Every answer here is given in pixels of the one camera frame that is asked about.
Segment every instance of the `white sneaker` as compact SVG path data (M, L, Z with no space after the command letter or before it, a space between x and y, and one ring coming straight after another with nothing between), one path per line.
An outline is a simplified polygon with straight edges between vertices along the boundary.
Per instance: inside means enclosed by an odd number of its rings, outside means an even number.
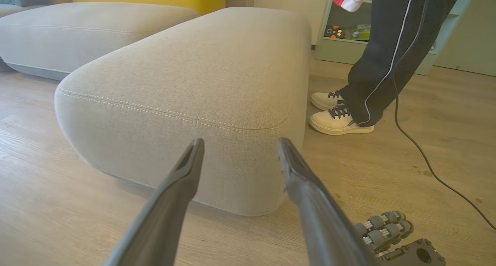
M313 105L315 105L318 109L321 110L329 110L334 106L343 105L344 100L341 97L339 91L335 91L334 93L313 93L310 97L310 101Z
M340 136L345 134L368 134L374 126L359 127L346 105L338 105L328 111L318 112L310 116L310 125L326 135Z

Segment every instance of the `black cable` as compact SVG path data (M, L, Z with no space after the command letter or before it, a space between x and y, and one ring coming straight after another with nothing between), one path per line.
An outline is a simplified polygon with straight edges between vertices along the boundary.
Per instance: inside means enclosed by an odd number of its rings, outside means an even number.
M429 0L425 0L424 1L424 6L422 8L422 16L420 17L420 25L418 26L417 33L415 34L415 38L413 39L412 43L409 45L408 49L398 59L398 61L396 62L396 64L393 67L393 70L392 70L391 80L392 80L392 82L394 84L394 89L396 90L396 108L395 108L395 111L394 111L394 122L396 123L396 126L398 127L398 129L400 130L400 132L402 134L404 134L411 142L413 142L413 144L415 144L415 146L417 147L418 151L420 151L420 154L422 154L422 157L424 158L425 163L427 164L427 167L429 168L429 170L430 170L431 174L434 176L434 178L436 178L436 180L438 180L445 187L449 188L450 190L452 190L453 192L455 192L457 195L459 195L463 199L465 199L470 205L472 205L473 208L475 208L479 212L479 214L482 216L482 218L484 218L484 220L487 222L487 224L489 224L489 226L492 229L496 230L496 227L489 221L489 219L486 217L486 215L484 215L484 213L482 213L482 211L479 208L477 208L477 206L475 206L475 204L472 201L470 201L470 199L468 199L466 196L462 195L456 189L450 187L450 185L448 185L447 183L445 183L443 180L439 179L439 177L436 175L436 173L434 173L434 170L432 169L431 163L429 162L429 159L427 159L427 156L425 156L425 153L422 150L422 148L420 147L420 145L401 128L401 126L400 126L400 124L398 122L399 93L398 93L398 87L396 86L396 81L394 79L394 74L396 72L396 68L398 67L398 64L401 63L402 59L410 52L412 46L418 40L418 37L420 35L420 32L422 31L422 27L424 26L425 14L427 12L426 10L427 10L427 3L428 2L429 2Z

